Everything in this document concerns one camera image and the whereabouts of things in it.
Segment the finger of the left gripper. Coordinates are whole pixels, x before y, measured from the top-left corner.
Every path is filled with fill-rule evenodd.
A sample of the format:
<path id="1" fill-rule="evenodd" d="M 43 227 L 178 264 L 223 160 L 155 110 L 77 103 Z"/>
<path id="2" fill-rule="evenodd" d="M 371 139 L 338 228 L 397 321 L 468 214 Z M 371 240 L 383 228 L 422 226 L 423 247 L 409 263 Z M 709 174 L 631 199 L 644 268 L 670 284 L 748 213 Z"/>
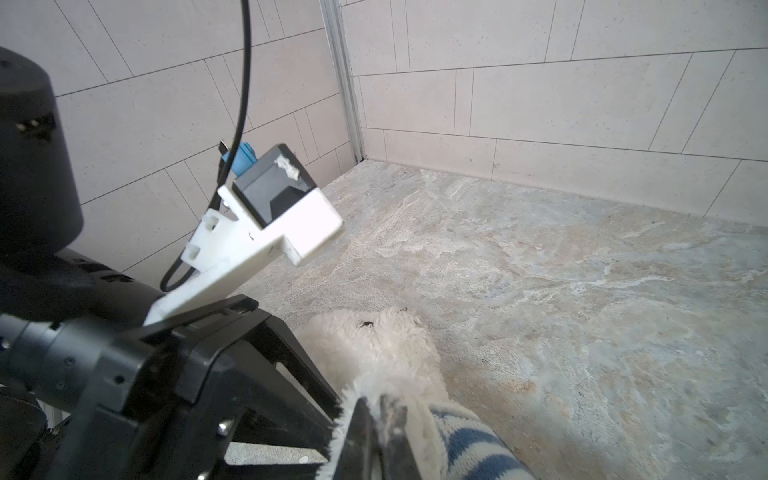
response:
<path id="1" fill-rule="evenodd" d="M 321 420 L 339 397 L 285 322 L 258 308 L 223 308 L 185 330 L 176 394 L 228 401 L 269 420 Z"/>
<path id="2" fill-rule="evenodd" d="M 218 414 L 221 442 L 211 479 L 313 479 L 328 457 L 331 421 L 314 408 L 280 412 L 276 422 L 245 408 Z"/>

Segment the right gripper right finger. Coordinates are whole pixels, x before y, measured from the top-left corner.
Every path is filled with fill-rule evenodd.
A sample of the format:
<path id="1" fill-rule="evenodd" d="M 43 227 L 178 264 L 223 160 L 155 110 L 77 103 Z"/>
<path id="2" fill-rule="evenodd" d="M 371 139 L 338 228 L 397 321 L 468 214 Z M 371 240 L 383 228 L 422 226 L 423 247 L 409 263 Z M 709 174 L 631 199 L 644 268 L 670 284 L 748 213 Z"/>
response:
<path id="1" fill-rule="evenodd" d="M 407 435 L 408 409 L 400 400 L 382 395 L 379 401 L 378 445 L 385 480 L 421 480 Z"/>

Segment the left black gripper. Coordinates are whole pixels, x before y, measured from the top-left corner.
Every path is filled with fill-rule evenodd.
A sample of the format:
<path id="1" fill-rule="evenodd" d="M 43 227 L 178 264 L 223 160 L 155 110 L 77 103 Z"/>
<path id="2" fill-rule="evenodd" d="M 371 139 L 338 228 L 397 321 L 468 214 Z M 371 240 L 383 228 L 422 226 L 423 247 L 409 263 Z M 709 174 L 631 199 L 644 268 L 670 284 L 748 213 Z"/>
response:
<path id="1" fill-rule="evenodd" d="M 1 53 L 1 475 L 46 476 L 43 403 L 74 407 L 102 349 L 137 328 L 157 291 L 62 256 L 80 233 L 47 73 Z"/>

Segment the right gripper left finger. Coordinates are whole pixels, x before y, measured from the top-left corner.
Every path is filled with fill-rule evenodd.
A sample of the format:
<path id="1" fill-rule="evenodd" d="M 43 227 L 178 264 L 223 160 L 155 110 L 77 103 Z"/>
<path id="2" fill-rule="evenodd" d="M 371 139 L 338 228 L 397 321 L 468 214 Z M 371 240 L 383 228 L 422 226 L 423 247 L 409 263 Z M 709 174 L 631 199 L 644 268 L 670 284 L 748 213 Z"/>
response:
<path id="1" fill-rule="evenodd" d="M 368 401 L 360 398 L 342 442 L 333 480 L 374 480 L 380 478 L 380 448 L 375 420 Z"/>

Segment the blue white striped knit sweater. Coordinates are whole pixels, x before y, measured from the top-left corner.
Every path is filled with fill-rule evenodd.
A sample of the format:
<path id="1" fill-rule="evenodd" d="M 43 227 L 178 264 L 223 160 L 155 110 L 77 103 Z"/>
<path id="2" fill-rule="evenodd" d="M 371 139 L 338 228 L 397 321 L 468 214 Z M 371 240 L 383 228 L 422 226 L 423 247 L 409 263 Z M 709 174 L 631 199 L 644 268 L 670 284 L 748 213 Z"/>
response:
<path id="1" fill-rule="evenodd" d="M 529 468 L 471 410 L 455 403 L 429 406 L 445 461 L 443 479 L 534 479 Z"/>

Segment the white plush teddy bear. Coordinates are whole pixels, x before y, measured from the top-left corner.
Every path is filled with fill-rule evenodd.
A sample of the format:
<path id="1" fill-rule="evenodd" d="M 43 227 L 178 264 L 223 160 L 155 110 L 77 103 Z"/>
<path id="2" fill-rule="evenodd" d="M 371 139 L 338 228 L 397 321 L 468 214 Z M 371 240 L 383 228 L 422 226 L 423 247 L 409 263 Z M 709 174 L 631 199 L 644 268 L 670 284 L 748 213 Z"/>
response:
<path id="1" fill-rule="evenodd" d="M 311 318 L 294 335 L 340 396 L 342 413 L 334 421 L 330 458 L 319 479 L 333 476 L 357 401 L 365 399 L 380 421 L 382 397 L 407 408 L 405 433 L 421 477 L 443 477 L 447 453 L 430 408 L 450 398 L 440 355 L 417 316 L 400 307 L 337 310 Z"/>

